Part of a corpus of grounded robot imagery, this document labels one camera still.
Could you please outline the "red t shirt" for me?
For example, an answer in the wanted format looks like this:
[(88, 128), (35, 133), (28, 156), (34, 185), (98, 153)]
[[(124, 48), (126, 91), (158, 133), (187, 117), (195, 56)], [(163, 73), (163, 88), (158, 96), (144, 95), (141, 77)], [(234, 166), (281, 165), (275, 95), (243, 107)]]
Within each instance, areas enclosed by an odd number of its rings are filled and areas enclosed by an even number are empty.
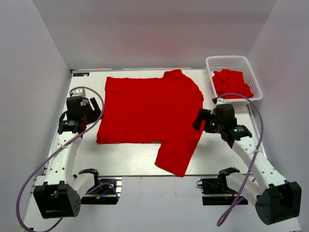
[(161, 78), (114, 78), (105, 84), (98, 144), (160, 143), (155, 165), (183, 177), (202, 135), (193, 123), (204, 97), (181, 70)]

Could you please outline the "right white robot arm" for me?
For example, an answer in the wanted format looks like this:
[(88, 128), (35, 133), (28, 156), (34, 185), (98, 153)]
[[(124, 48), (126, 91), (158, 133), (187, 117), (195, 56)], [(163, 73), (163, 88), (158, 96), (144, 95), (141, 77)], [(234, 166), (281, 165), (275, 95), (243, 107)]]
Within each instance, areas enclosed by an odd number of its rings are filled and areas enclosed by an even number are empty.
[(237, 192), (256, 209), (266, 225), (298, 217), (302, 189), (297, 182), (288, 181), (268, 159), (258, 153), (251, 132), (239, 125), (231, 104), (216, 104), (213, 110), (200, 109), (193, 123), (195, 130), (218, 133), (230, 148), (239, 155), (255, 181), (240, 173), (237, 168), (221, 170), (213, 181), (203, 179), (200, 184), (204, 194)]

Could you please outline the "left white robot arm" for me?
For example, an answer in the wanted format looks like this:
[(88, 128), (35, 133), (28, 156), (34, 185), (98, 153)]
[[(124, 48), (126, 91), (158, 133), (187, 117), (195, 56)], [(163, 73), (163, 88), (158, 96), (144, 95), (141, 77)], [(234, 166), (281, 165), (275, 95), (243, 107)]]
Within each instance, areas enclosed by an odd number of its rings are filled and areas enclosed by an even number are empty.
[(60, 152), (51, 159), (51, 167), (41, 186), (34, 188), (34, 199), (41, 216), (67, 218), (78, 216), (81, 199), (88, 191), (101, 190), (102, 181), (96, 169), (84, 169), (73, 173), (82, 133), (89, 124), (101, 118), (101, 110), (95, 98), (71, 96), (66, 100), (67, 110), (60, 116), (57, 130), (57, 148)]

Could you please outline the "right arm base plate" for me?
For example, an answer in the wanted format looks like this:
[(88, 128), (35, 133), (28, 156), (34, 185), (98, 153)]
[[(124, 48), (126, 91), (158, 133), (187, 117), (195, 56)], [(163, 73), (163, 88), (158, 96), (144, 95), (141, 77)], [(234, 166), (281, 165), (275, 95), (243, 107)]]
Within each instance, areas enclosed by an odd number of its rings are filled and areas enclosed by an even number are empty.
[(234, 190), (222, 190), (217, 178), (202, 178), (196, 185), (201, 188), (204, 206), (229, 206), (237, 195)]

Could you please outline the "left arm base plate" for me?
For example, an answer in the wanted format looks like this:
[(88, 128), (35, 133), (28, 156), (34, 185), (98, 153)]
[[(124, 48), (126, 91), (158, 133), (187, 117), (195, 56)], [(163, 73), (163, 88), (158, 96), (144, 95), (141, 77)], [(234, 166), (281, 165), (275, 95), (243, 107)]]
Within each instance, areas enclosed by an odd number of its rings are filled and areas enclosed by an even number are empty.
[(121, 177), (99, 177), (101, 186), (81, 199), (84, 205), (116, 205), (121, 195)]

